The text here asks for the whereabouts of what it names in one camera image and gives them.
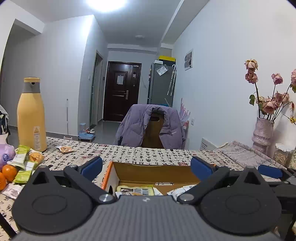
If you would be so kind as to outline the silver gold snack bag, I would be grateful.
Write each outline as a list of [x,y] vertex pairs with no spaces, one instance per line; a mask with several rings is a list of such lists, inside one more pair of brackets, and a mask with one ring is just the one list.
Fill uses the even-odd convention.
[[117,186],[115,194],[117,197],[121,195],[128,195],[128,196],[154,196],[154,189],[152,186],[125,186],[120,185]]

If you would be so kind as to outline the small orange snack packet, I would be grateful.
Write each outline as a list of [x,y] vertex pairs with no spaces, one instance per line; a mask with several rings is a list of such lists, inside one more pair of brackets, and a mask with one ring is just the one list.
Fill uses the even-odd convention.
[[69,146],[57,146],[57,149],[63,154],[75,152],[75,150]]

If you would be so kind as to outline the pink ribbed flower vase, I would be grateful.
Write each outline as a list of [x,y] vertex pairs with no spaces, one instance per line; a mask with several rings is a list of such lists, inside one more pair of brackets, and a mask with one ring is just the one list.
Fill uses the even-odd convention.
[[265,118],[257,118],[253,131],[252,147],[264,154],[267,153],[273,137],[274,122]]

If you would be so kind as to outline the orange cardboard snack box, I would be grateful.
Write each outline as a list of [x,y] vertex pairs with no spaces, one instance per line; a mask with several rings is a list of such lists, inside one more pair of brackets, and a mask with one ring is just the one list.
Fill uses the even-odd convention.
[[177,198],[200,183],[192,173],[191,165],[136,165],[109,163],[101,188],[116,196],[117,186],[152,186],[155,195],[172,195]]

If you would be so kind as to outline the blue pet water feeder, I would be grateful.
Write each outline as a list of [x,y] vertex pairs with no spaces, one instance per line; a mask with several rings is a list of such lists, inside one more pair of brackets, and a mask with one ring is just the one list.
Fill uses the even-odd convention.
[[95,138],[95,134],[89,132],[89,129],[86,128],[86,123],[80,123],[79,124],[78,140],[92,142],[94,140],[94,138]]

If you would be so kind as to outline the orange cracker packet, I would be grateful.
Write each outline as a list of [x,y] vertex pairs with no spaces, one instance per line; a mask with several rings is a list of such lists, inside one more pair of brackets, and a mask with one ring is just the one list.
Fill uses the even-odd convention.
[[36,150],[30,149],[28,153],[28,160],[30,162],[34,162],[37,164],[40,164],[44,160],[44,155],[41,152],[38,152]]

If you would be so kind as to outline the green snack packet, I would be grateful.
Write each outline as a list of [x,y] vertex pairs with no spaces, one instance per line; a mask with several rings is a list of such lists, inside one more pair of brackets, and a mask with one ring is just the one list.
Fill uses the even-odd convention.
[[26,184],[39,164],[37,162],[25,161],[24,165],[25,168],[18,171],[13,183]]
[[30,147],[19,145],[16,150],[16,155],[14,156],[13,160],[10,162],[10,165],[21,168],[21,169],[25,169],[25,159],[29,151],[30,151]]

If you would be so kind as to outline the purple jacket on chair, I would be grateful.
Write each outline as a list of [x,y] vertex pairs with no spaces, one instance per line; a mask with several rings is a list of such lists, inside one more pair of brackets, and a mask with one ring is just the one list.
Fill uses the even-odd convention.
[[165,149],[182,149],[186,136],[177,110],[155,104],[132,105],[118,127],[114,144],[129,147],[141,146],[149,121],[155,113],[164,117],[163,125],[158,133],[163,147]]

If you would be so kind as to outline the white red snack packet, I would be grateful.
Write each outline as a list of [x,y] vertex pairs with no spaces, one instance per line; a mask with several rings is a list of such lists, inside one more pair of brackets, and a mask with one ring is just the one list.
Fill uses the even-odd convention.
[[9,197],[11,199],[17,199],[18,195],[22,191],[23,186],[17,185],[14,183],[10,183],[6,186],[6,188],[1,192],[1,194],[5,195],[6,197]]

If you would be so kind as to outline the yellow thermos bottle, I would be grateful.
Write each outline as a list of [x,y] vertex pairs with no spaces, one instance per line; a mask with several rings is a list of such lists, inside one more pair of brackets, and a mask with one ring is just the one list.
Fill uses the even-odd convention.
[[43,152],[47,149],[45,111],[40,78],[26,77],[17,106],[19,144]]

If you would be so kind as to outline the orange mandarin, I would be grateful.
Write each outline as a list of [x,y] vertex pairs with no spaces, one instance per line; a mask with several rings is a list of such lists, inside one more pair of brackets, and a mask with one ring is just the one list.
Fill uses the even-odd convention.
[[15,177],[18,173],[18,169],[12,165],[6,164],[3,166],[1,172],[3,173],[3,175],[7,181],[13,182],[13,180],[15,179]]
[[6,178],[3,173],[0,173],[0,191],[4,190],[7,185]]

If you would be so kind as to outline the purple tissue pack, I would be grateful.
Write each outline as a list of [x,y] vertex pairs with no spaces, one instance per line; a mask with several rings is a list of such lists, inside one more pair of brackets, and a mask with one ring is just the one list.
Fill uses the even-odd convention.
[[11,161],[15,156],[15,148],[12,145],[9,145],[6,141],[8,133],[0,135],[0,170],[3,166],[7,164],[8,161]]

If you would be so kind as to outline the grey refrigerator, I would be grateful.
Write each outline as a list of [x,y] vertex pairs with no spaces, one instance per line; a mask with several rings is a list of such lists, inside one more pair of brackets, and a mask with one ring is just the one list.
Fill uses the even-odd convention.
[[154,61],[149,73],[149,90],[147,104],[173,106],[177,66],[173,62]]

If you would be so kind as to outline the yellow box on refrigerator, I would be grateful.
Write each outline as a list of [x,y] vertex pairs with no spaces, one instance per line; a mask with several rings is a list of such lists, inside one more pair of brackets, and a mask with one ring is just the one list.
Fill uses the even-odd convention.
[[169,56],[159,56],[159,60],[161,61],[171,61],[171,62],[175,62],[176,59],[174,57],[169,57]]

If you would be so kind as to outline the wall picture frame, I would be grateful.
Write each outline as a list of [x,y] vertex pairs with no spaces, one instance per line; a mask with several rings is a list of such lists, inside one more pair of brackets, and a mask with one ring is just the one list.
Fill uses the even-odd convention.
[[185,71],[193,67],[193,49],[190,50],[184,57],[184,69]]

